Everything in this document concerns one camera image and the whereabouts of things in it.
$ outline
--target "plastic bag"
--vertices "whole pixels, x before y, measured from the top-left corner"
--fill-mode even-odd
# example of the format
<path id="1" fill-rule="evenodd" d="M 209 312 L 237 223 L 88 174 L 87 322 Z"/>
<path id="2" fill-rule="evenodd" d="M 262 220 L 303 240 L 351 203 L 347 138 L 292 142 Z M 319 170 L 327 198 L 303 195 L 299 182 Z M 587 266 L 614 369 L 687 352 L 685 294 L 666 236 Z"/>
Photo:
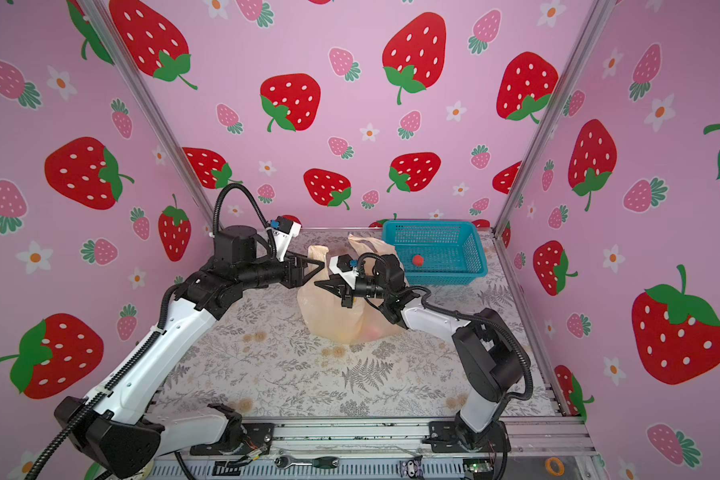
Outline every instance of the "plastic bag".
<path id="1" fill-rule="evenodd" d="M 394 246 L 376 238 L 350 235 L 348 241 L 358 255 L 366 252 L 397 255 Z M 364 242 L 370 243 L 374 248 L 372 249 Z M 344 253 L 346 252 L 336 250 L 332 252 L 332 255 Z M 340 298 L 315 286 L 316 281 L 327 280 L 330 275 L 326 261 L 327 254 L 328 248 L 325 246 L 312 245 L 308 248 L 307 256 L 326 262 L 326 268 L 298 289 L 298 308 L 302 312 L 304 323 L 307 324 L 309 331 L 313 335 L 346 344 L 372 342 L 403 332 L 402 327 L 391 324 L 384 318 L 384 315 L 371 308 L 364 299 L 356 298 L 352 308 L 345 308 L 342 306 Z M 372 272 L 374 264 L 374 259 L 365 261 L 366 274 Z M 371 302 L 378 304 L 379 300 L 371 300 Z"/>

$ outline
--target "teal plastic basket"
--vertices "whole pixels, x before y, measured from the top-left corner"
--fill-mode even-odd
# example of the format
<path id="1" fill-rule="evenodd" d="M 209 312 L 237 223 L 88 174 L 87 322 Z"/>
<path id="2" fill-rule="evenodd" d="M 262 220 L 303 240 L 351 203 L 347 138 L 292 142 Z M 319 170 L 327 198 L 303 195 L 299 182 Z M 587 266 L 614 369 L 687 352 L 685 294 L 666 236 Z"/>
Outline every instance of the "teal plastic basket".
<path id="1" fill-rule="evenodd" d="M 390 220 L 384 242 L 394 245 L 411 285 L 467 285 L 488 273 L 478 229 L 470 222 Z M 421 255 L 423 266 L 413 257 Z"/>

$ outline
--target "strawberry wallpaper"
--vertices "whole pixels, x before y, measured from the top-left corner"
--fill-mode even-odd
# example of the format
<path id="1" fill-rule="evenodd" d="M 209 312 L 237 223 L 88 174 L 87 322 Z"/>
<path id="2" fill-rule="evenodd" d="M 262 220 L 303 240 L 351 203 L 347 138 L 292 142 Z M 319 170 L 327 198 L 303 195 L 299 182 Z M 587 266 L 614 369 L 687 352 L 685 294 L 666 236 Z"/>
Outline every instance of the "strawberry wallpaper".
<path id="1" fill-rule="evenodd" d="M 115 368 L 211 253 L 162 151 L 75 0 L 0 1 L 0 478 L 24 478 L 59 401 Z M 90 464 L 65 442 L 43 478 Z"/>
<path id="2" fill-rule="evenodd" d="M 611 478 L 720 478 L 720 0 L 618 2 L 558 115 L 501 237 L 568 408 Z"/>
<path id="3" fill-rule="evenodd" d="M 110 0 L 109 12 L 211 201 L 235 181 L 305 226 L 487 226 L 590 5 Z M 256 222 L 231 198 L 223 222 Z"/>

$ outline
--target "floral tablecloth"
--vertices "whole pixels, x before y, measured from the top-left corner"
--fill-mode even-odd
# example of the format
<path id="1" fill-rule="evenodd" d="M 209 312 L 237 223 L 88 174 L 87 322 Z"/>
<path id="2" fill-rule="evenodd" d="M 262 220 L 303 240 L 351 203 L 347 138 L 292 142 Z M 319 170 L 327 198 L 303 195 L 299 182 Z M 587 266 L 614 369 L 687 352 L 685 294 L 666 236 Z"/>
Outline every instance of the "floral tablecloth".
<path id="1" fill-rule="evenodd" d="M 359 231 L 380 237 L 380 231 Z M 290 250 L 309 245 L 348 248 L 346 230 L 305 230 Z M 534 396 L 512 401 L 506 416 L 552 416 L 544 381 L 528 347 L 514 300 L 487 234 L 488 274 L 468 286 L 432 287 L 432 303 L 462 312 L 499 312 L 528 351 Z M 452 346 L 406 331 L 375 342 L 338 345 L 306 328 L 297 290 L 248 290 L 184 355 L 166 378 L 155 412 L 185 412 L 211 402 L 245 416 L 452 416 L 469 383 Z M 522 389 L 516 385 L 513 389 Z"/>

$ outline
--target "orange ring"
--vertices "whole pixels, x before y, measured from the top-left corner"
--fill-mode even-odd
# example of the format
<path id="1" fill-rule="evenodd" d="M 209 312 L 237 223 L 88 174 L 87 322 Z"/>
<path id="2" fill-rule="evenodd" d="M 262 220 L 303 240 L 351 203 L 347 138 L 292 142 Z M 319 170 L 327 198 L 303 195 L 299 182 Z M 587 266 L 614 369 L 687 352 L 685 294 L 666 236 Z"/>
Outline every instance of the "orange ring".
<path id="1" fill-rule="evenodd" d="M 557 472 L 552 468 L 552 462 L 557 465 Z M 547 472 L 549 472 L 551 475 L 554 475 L 556 477 L 561 477 L 565 473 L 565 465 L 560 461 L 558 457 L 549 457 L 547 458 L 547 461 L 544 463 L 544 466 L 547 468 Z"/>

